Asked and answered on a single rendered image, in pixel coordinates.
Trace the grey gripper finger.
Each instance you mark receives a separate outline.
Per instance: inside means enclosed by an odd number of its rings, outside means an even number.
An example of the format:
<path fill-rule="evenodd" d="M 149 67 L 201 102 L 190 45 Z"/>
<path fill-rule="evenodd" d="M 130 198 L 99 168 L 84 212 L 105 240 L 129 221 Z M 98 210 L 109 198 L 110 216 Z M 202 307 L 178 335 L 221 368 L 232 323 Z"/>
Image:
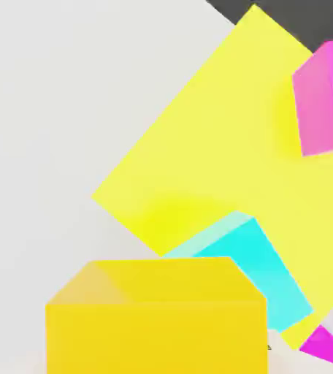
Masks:
<path fill-rule="evenodd" d="M 294 352 L 275 329 L 267 331 L 268 374 L 296 374 Z"/>

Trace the small yellow cube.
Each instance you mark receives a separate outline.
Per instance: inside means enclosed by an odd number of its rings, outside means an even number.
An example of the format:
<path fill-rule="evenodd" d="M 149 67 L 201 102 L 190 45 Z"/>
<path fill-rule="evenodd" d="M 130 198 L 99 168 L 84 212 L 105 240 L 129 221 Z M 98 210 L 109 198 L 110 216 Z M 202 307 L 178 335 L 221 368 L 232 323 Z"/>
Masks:
<path fill-rule="evenodd" d="M 47 374 L 268 374 L 267 302 L 227 257 L 89 262 L 45 326 Z"/>

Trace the small magenta cube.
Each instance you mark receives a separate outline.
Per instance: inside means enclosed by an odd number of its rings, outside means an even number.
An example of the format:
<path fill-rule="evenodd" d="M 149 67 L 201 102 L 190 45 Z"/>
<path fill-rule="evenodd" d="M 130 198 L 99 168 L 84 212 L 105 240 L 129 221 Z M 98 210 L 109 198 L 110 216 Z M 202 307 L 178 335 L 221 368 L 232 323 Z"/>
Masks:
<path fill-rule="evenodd" d="M 299 350 L 333 363 L 333 334 L 323 325 L 318 325 Z"/>

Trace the small cyan cube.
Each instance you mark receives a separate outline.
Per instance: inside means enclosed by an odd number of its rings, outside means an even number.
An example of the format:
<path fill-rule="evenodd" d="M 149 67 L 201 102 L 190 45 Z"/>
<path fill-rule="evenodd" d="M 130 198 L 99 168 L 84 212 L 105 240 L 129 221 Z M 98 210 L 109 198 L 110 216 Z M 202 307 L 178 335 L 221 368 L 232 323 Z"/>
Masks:
<path fill-rule="evenodd" d="M 313 312 L 258 221 L 234 211 L 164 255 L 229 257 L 267 299 L 267 324 L 283 332 Z"/>

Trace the small pink cube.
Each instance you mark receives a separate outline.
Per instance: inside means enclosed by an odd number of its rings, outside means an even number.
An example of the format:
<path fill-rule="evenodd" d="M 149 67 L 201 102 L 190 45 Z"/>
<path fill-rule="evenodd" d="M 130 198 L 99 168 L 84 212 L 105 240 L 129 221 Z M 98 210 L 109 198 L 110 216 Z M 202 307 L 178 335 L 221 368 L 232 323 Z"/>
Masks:
<path fill-rule="evenodd" d="M 333 151 L 333 40 L 295 71 L 292 83 L 302 155 Z"/>

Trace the large yellow box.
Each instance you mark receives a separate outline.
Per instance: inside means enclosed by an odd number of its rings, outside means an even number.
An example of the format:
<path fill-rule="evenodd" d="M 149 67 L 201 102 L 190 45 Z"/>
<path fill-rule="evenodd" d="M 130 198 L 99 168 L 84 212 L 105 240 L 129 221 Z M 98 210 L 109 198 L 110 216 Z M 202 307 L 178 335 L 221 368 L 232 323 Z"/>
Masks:
<path fill-rule="evenodd" d="M 93 193 L 163 255 L 238 210 L 256 217 L 313 312 L 333 308 L 333 153 L 303 157 L 291 76 L 310 51 L 252 6 Z"/>

